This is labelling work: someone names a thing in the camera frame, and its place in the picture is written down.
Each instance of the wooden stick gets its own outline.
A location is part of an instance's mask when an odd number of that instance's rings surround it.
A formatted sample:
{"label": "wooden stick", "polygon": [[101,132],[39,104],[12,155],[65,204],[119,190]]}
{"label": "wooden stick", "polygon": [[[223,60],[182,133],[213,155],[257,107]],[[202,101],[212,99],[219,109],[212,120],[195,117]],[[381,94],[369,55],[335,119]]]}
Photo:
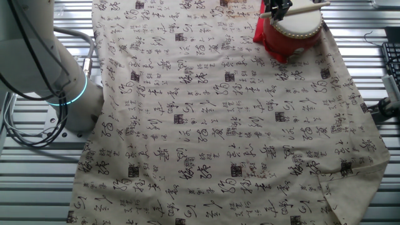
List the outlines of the wooden stick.
{"label": "wooden stick", "polygon": [[[321,9],[324,6],[329,6],[331,5],[331,2],[327,1],[327,2],[322,2],[322,3],[316,3],[316,4],[310,4],[308,6],[303,6],[303,7],[299,7],[297,9],[290,9],[287,11],[287,13],[285,14],[285,16],[290,16],[290,15],[295,15],[295,14],[300,14],[300,13],[306,13],[309,11],[314,11],[314,10],[318,10]],[[262,19],[266,19],[271,17],[271,12],[265,12],[262,13],[260,15],[260,18]]]}

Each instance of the metal table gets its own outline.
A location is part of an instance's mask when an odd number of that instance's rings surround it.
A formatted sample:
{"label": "metal table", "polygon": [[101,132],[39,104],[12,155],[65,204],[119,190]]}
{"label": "metal table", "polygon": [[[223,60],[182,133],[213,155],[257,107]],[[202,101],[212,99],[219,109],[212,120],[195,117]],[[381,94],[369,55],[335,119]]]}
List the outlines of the metal table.
{"label": "metal table", "polygon": [[[373,105],[387,96],[381,76],[385,74],[383,58],[376,44],[387,41],[385,26],[400,26],[400,12],[379,11],[366,0],[331,0],[322,12],[331,29],[346,66],[366,104]],[[91,1],[56,1],[55,25],[77,29],[93,37]],[[82,64],[88,44],[79,38],[56,34]],[[91,79],[101,82],[97,55]],[[14,108],[16,126],[24,132],[43,130],[45,102],[19,98]],[[391,161],[362,225],[400,225],[400,133],[399,123],[390,119],[378,124],[391,152]],[[16,144],[10,137],[4,142],[0,158],[0,224],[65,224],[71,200],[74,173],[83,142],[53,144],[41,151]]]}

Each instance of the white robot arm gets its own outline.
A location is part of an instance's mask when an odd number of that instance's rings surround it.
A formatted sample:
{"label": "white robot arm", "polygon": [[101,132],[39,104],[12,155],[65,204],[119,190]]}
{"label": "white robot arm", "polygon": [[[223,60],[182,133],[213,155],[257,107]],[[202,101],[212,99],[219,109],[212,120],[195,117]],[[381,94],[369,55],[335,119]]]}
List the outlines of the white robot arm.
{"label": "white robot arm", "polygon": [[0,89],[36,93],[57,112],[64,94],[65,128],[88,132],[101,113],[103,88],[54,36],[53,15],[54,0],[0,1]]}

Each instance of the red drum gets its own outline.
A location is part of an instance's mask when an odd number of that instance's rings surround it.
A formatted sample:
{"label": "red drum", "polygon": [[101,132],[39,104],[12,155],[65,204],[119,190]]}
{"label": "red drum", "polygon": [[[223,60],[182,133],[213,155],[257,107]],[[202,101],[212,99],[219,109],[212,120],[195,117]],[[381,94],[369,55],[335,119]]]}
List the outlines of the red drum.
{"label": "red drum", "polygon": [[[291,9],[313,4],[310,0],[292,0]],[[296,59],[313,47],[321,36],[320,10],[284,16],[282,21],[271,25],[270,19],[259,19],[254,42],[262,41],[266,51],[280,63]]]}

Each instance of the beige fabric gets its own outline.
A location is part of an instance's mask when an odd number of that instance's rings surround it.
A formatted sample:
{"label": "beige fabric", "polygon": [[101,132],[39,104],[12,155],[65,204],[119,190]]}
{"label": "beige fabric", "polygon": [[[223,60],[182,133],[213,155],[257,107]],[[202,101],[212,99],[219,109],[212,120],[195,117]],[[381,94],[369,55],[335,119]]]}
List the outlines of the beige fabric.
{"label": "beige fabric", "polygon": [[389,152],[332,34],[279,64],[260,3],[94,1],[105,103],[68,223],[359,223]]}

